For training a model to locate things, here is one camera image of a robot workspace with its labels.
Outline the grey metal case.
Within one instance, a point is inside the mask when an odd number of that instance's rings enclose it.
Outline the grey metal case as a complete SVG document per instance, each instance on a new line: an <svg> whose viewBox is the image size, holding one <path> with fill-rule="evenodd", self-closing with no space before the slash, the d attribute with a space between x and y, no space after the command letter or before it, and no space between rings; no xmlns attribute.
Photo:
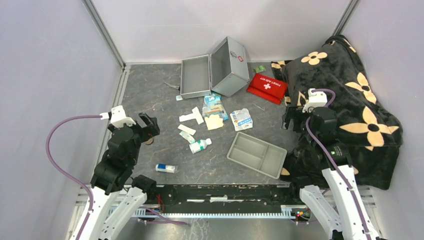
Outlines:
<svg viewBox="0 0 424 240"><path fill-rule="evenodd" d="M183 59L180 96L205 97L215 92L231 97L250 82L245 47L227 36L211 53Z"/></svg>

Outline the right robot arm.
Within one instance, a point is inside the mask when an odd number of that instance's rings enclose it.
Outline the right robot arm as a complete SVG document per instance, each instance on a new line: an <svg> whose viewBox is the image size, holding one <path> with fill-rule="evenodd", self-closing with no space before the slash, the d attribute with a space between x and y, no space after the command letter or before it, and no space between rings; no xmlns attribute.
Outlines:
<svg viewBox="0 0 424 240"><path fill-rule="evenodd" d="M294 122L294 131L307 141L312 162L320 169L328 184L335 207L324 198L320 188L308 176L300 176L290 184L289 199L305 203L330 240L379 240L355 179L348 148L337 135L337 115L326 106L288 106L284 128Z"/></svg>

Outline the white bandage strip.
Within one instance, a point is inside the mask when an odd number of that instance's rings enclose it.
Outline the white bandage strip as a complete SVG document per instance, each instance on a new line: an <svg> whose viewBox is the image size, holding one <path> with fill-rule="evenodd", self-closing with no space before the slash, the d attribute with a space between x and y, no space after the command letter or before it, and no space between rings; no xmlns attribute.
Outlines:
<svg viewBox="0 0 424 240"><path fill-rule="evenodd" d="M189 121L189 120L196 120L196 122L197 122L198 125L204 123L203 116L201 115L198 107L193 108L191 110L191 113L190 114L181 115L179 117L179 121L180 122L185 122L185 121Z"/></svg>

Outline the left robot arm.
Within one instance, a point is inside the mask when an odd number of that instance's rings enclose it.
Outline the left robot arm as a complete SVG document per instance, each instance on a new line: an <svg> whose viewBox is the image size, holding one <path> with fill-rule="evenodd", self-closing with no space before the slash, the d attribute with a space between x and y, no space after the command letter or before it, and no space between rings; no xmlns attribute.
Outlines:
<svg viewBox="0 0 424 240"><path fill-rule="evenodd" d="M156 200L157 190L152 187L156 182L140 175L133 180L123 202L110 212L133 173L141 145L160 134L157 118L144 112L138 116L145 126L126 116L123 110L109 114L111 137L90 181L91 196L84 208L88 217L80 218L72 240L114 240L136 208Z"/></svg>

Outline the red first aid pouch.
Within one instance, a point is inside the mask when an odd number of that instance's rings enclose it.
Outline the red first aid pouch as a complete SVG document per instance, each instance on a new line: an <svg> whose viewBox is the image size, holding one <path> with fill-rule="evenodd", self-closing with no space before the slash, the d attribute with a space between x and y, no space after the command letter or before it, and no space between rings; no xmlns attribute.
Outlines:
<svg viewBox="0 0 424 240"><path fill-rule="evenodd" d="M280 105L287 89L288 85L285 82L256 73L246 91L271 103Z"/></svg>

